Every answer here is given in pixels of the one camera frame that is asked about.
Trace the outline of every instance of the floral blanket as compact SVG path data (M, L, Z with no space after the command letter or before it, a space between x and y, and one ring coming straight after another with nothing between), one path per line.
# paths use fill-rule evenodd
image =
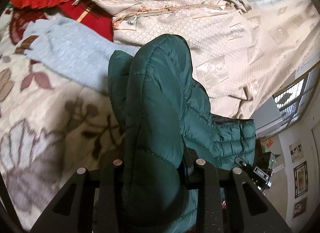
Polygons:
M79 167L97 169L121 153L110 100L19 54L0 18L0 172L26 230Z

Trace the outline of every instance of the cream patterned fabric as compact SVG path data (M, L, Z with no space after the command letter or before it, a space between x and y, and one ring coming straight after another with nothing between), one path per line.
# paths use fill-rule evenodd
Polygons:
M211 112L250 118L297 69L319 37L310 0L92 0L114 16L114 41L142 46L177 34Z

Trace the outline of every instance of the wall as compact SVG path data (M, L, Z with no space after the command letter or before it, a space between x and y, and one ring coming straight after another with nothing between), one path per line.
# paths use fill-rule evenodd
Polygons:
M319 166L318 156L315 141L313 139L312 128L320 121L320 86L313 100L311 101L308 110L306 111L303 119L296 125L290 127L287 130L279 133L279 140L281 143L282 151L284 154L285 161L285 172L287 174L287 185L288 185L288 205L286 222L292 228L293 232L299 232L307 221L312 216L313 212L317 208L319 199ZM304 158L298 162L292 163L289 145L300 140ZM304 161L307 161L308 166L308 192L294 198L294 174L293 168L298 166ZM308 197L307 210L305 213L292 219L293 207L296 202Z
M271 137L271 140L273 141L273 144L268 148L268 151L272 152L273 154L281 154L281 156L276 159L276 163L273 165L274 169L281 164L285 165L285 162L279 136L273 136ZM266 145L267 141L263 141L261 144ZM274 173L271 177L271 181L272 186L270 189L264 191L265 196L280 213L283 219L286 219L288 205L288 185L285 169Z

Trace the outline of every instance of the green fabric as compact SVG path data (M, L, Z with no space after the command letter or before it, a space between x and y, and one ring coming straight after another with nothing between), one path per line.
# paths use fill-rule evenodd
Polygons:
M183 140L216 167L236 156L253 163L255 126L210 113L204 88L192 79L182 37L161 35L132 57L115 51L108 70L114 114L125 130L122 216L134 233L183 233L196 223L197 191L177 172Z

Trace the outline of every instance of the black mechanical device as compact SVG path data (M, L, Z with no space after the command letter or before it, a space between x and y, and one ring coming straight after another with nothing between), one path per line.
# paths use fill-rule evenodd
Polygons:
M265 168L252 167L240 158L231 171L215 168L185 147L179 172L188 190L198 189L196 233L289 233L285 221L262 194L270 182ZM125 233L117 202L118 178L125 163L118 159L101 170L79 168L46 207L30 233L92 233L95 189L100 188L98 224L94 233ZM224 189L226 210L221 206ZM0 232L25 232L18 220L1 177Z

